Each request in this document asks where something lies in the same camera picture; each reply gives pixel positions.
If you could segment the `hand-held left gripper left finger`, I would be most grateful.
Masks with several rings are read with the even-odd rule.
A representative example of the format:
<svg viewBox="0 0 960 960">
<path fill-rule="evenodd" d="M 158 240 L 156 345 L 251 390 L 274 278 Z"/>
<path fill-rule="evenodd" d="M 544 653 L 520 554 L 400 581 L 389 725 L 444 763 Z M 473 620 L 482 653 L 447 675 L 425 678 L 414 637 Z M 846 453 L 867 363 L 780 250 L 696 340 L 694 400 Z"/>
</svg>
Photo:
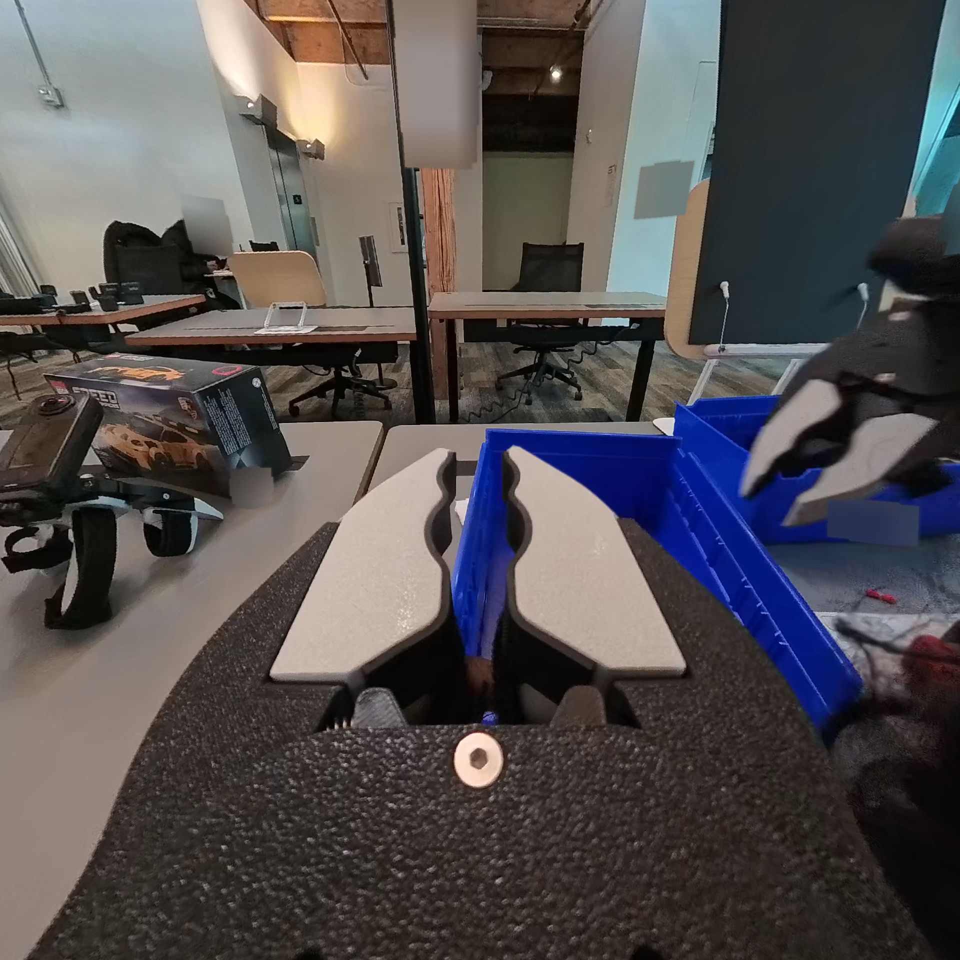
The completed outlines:
<svg viewBox="0 0 960 960">
<path fill-rule="evenodd" d="M 273 660 L 270 680 L 390 690 L 402 709 L 467 711 L 469 684 L 444 555 L 455 453 L 439 447 L 342 518 Z"/>
</svg>

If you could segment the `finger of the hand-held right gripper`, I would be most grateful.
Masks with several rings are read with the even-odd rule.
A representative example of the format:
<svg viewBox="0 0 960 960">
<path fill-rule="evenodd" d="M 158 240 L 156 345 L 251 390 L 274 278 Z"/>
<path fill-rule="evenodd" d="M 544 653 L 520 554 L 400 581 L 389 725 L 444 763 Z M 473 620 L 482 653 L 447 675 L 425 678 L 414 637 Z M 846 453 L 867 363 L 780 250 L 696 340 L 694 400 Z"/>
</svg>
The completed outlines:
<svg viewBox="0 0 960 960">
<path fill-rule="evenodd" d="M 866 420 L 854 430 L 842 458 L 823 468 L 813 486 L 797 496 L 782 526 L 821 522 L 830 502 L 875 492 L 938 425 L 938 421 L 922 414 L 893 414 Z"/>
<path fill-rule="evenodd" d="M 790 396 L 784 394 L 751 444 L 739 496 L 753 498 L 777 477 L 804 473 L 802 446 L 811 437 L 810 431 L 824 426 L 841 406 L 838 386 L 823 379 L 809 379 Z"/>
</svg>

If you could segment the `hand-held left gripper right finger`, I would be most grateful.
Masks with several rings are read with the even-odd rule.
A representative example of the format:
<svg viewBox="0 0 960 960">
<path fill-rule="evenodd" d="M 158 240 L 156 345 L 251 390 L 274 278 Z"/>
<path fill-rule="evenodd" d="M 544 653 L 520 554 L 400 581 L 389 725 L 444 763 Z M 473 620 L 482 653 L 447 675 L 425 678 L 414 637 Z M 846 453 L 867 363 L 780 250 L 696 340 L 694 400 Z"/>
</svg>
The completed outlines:
<svg viewBox="0 0 960 960">
<path fill-rule="evenodd" d="M 507 541 L 497 638 L 503 690 L 558 705 L 573 688 L 678 679 L 684 654 L 614 510 L 521 446 L 502 455 Z"/>
</svg>

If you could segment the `blue plastic bin with divider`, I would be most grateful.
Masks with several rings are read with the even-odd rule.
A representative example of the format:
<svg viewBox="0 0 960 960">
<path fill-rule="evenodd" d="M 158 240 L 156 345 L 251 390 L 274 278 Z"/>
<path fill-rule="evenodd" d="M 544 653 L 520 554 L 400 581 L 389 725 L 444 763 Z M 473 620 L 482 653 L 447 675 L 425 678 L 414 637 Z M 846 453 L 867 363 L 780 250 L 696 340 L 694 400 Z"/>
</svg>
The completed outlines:
<svg viewBox="0 0 960 960">
<path fill-rule="evenodd" d="M 692 453 L 702 469 L 722 492 L 731 508 L 753 534 L 767 546 L 840 543 L 829 535 L 828 522 L 786 527 L 783 520 L 793 500 L 811 487 L 819 476 L 809 470 L 796 477 L 778 477 L 755 498 L 738 494 L 750 448 L 777 401 L 774 395 L 699 399 L 690 406 L 678 405 L 674 435 L 686 453 Z M 955 535 L 959 532 L 958 463 L 943 468 L 948 484 L 919 498 L 909 498 L 900 486 L 887 486 L 871 501 L 897 503 L 918 509 L 918 538 Z"/>
</svg>

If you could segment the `orange car lego box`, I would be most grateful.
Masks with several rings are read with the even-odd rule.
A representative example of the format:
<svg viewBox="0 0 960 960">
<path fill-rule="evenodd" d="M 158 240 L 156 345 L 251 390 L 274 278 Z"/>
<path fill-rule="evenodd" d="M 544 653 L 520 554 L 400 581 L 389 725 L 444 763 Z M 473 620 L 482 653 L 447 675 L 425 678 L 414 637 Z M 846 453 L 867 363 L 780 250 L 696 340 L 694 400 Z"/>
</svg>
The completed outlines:
<svg viewBox="0 0 960 960">
<path fill-rule="evenodd" d="M 259 366 L 112 353 L 44 377 L 100 403 L 92 450 L 117 476 L 230 498 L 238 470 L 294 469 Z"/>
</svg>

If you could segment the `white board stand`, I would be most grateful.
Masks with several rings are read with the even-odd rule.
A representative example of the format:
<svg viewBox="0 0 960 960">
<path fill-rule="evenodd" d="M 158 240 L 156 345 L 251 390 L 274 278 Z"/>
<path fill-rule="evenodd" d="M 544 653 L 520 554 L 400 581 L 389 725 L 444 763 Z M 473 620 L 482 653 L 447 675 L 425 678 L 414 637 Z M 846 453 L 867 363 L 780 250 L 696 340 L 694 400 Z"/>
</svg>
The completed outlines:
<svg viewBox="0 0 960 960">
<path fill-rule="evenodd" d="M 725 305 L 720 340 L 719 342 L 707 344 L 706 346 L 701 347 L 702 355 L 705 357 L 705 360 L 695 386 L 690 391 L 690 395 L 685 404 L 686 406 L 691 406 L 694 402 L 698 402 L 702 398 L 704 390 L 712 378 L 715 367 L 721 361 L 726 361 L 728 359 L 789 358 L 788 365 L 774 386 L 773 395 L 777 396 L 786 390 L 786 386 L 796 375 L 798 369 L 806 360 L 808 360 L 811 356 L 820 353 L 826 348 L 826 343 L 817 342 L 798 342 L 794 344 L 740 342 L 728 344 L 726 341 L 726 325 L 731 299 L 729 282 L 726 280 L 721 281 L 718 285 L 718 289 L 722 294 Z M 858 330 L 866 316 L 868 307 L 870 306 L 870 288 L 868 283 L 859 282 L 851 289 L 856 292 L 858 299 L 861 302 L 860 313 L 855 325 L 855 329 Z M 692 312 L 692 304 L 693 300 L 692 298 L 689 298 L 689 304 L 687 304 L 687 302 L 684 300 L 678 306 L 675 305 L 674 307 L 670 307 L 668 297 L 666 302 L 667 308 L 665 312 L 674 319 L 671 330 L 675 330 L 675 332 L 679 333 L 678 323 L 687 316 L 687 312 Z"/>
</svg>

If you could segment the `rounded wooden divider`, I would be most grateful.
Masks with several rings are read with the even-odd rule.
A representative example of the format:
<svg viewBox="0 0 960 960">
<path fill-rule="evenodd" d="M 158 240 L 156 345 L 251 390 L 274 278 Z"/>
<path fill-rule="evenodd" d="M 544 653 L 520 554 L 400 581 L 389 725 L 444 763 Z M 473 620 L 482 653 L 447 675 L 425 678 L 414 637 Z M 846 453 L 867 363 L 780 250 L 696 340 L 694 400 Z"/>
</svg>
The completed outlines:
<svg viewBox="0 0 960 960">
<path fill-rule="evenodd" d="M 690 343 L 690 330 L 703 242 L 711 180 L 706 178 L 689 192 L 685 211 L 675 226 L 663 334 L 668 349 L 688 361 L 704 361 L 702 345 Z"/>
</svg>

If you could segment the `black board panel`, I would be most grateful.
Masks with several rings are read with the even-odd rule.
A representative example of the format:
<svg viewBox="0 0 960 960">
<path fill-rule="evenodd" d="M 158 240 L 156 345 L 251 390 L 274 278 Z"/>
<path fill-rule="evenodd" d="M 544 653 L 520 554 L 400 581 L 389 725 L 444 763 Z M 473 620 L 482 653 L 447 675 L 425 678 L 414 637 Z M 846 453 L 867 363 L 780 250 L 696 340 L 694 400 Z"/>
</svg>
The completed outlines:
<svg viewBox="0 0 960 960">
<path fill-rule="evenodd" d="M 721 3 L 691 344 L 854 331 L 871 251 L 905 208 L 943 1 Z"/>
</svg>

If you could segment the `black office chair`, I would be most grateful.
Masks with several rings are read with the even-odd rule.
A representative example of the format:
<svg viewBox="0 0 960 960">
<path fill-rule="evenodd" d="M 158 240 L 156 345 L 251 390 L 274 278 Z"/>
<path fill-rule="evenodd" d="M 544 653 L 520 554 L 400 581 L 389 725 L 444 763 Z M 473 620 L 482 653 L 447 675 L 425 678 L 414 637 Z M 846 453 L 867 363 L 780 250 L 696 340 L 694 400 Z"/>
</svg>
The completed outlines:
<svg viewBox="0 0 960 960">
<path fill-rule="evenodd" d="M 578 293 L 581 290 L 583 256 L 583 244 L 524 243 L 519 277 L 510 292 Z M 524 330 L 512 343 L 514 353 L 533 353 L 534 360 L 526 366 L 499 374 L 494 382 L 495 390 L 501 391 L 507 381 L 521 378 L 528 389 L 524 402 L 530 405 L 533 402 L 534 390 L 539 389 L 547 379 L 551 379 L 572 389 L 573 399 L 581 402 L 583 392 L 579 379 L 570 363 L 562 358 L 562 355 L 573 351 L 578 341 L 572 335 L 561 333 L 561 330 L 581 326 L 582 320 L 562 318 L 537 324 L 512 318 L 508 324 Z"/>
<path fill-rule="evenodd" d="M 330 417 L 339 421 L 342 419 L 340 407 L 348 394 L 355 399 L 370 398 L 382 402 L 384 410 L 393 410 L 391 390 L 397 388 L 398 382 L 385 376 L 384 367 L 393 363 L 396 357 L 375 357 L 369 350 L 359 350 L 353 356 L 338 356 L 336 360 L 317 369 L 304 367 L 308 373 L 323 377 L 317 385 L 289 400 L 287 412 L 290 417 L 298 418 L 306 402 L 329 399 Z"/>
</svg>

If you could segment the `wood-edged grey desk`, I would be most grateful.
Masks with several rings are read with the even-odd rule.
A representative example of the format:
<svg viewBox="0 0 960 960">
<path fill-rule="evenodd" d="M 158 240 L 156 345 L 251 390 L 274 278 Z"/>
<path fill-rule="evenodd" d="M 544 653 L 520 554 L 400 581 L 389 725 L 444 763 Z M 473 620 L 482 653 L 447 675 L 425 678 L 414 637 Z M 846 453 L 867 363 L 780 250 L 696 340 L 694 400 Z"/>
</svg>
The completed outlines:
<svg viewBox="0 0 960 960">
<path fill-rule="evenodd" d="M 76 303 L 43 305 L 36 297 L 2 298 L 2 353 L 30 354 L 67 351 L 110 354 L 124 351 L 122 325 L 150 330 L 207 310 L 210 300 L 201 294 L 145 295 L 142 302 L 102 310 Z"/>
<path fill-rule="evenodd" d="M 227 366 L 319 366 L 338 356 L 378 350 L 415 339 L 412 307 L 309 307 L 312 333 L 259 336 L 266 308 L 207 311 L 125 335 L 115 354 L 145 362 L 191 360 Z"/>
<path fill-rule="evenodd" d="M 427 306 L 431 321 L 520 320 L 540 325 L 571 320 L 580 342 L 612 339 L 639 344 L 625 421 L 642 418 L 655 344 L 665 338 L 666 298 L 646 292 L 457 292 L 437 293 Z"/>
</svg>

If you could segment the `clear acrylic stand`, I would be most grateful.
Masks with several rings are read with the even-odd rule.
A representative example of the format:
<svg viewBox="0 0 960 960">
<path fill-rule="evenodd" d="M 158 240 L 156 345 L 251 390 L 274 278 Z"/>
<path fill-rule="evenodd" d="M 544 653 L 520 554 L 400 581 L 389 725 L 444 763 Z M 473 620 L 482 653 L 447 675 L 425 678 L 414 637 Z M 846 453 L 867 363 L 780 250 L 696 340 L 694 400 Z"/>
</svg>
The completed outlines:
<svg viewBox="0 0 960 960">
<path fill-rule="evenodd" d="M 273 301 L 269 304 L 256 335 L 293 335 L 312 333 L 317 325 L 308 322 L 309 306 L 304 301 Z"/>
</svg>

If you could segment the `black pole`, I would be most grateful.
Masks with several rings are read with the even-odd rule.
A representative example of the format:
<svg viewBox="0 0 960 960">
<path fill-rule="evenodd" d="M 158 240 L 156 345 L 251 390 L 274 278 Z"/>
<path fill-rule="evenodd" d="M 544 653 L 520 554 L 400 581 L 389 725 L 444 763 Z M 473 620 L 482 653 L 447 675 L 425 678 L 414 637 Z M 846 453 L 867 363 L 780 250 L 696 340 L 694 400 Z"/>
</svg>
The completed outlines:
<svg viewBox="0 0 960 960">
<path fill-rule="evenodd" d="M 403 212 L 414 313 L 414 340 L 410 342 L 410 370 L 414 418 L 418 425 L 435 425 L 436 405 L 427 314 L 425 232 L 418 192 L 418 172 L 401 169 Z"/>
</svg>

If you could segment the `small wooden divider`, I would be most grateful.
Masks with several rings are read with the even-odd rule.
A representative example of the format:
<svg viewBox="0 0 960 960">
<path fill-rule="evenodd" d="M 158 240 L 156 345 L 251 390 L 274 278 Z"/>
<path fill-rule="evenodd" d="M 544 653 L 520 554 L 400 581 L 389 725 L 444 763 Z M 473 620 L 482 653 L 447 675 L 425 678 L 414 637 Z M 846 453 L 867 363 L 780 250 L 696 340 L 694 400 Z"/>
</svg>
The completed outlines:
<svg viewBox="0 0 960 960">
<path fill-rule="evenodd" d="M 315 259 L 300 250 L 234 253 L 226 258 L 246 308 L 272 304 L 325 307 L 328 293 Z"/>
</svg>

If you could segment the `row of black devices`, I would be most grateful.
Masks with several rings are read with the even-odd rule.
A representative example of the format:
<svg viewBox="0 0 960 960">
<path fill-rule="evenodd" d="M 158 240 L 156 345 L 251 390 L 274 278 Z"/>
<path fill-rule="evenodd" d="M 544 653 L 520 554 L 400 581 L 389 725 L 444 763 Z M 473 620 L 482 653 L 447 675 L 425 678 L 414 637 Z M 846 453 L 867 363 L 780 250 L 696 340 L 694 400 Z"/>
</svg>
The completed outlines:
<svg viewBox="0 0 960 960">
<path fill-rule="evenodd" d="M 30 299 L 42 311 L 60 314 L 84 314 L 93 311 L 116 312 L 122 308 L 144 306 L 145 296 L 138 282 L 102 283 L 84 290 L 74 290 L 61 300 L 56 287 L 41 285 L 39 292 Z"/>
</svg>

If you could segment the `metal elevator door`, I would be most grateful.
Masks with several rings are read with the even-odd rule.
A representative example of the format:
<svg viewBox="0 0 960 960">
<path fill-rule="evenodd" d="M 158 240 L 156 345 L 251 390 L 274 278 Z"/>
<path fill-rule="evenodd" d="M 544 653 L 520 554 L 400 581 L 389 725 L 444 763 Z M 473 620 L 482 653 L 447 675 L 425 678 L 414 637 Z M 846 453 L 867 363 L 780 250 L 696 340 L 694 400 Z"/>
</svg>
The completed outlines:
<svg viewBox="0 0 960 960">
<path fill-rule="evenodd" d="M 318 234 L 309 208 L 298 144 L 274 126 L 265 126 L 264 133 L 285 248 L 316 259 Z"/>
</svg>

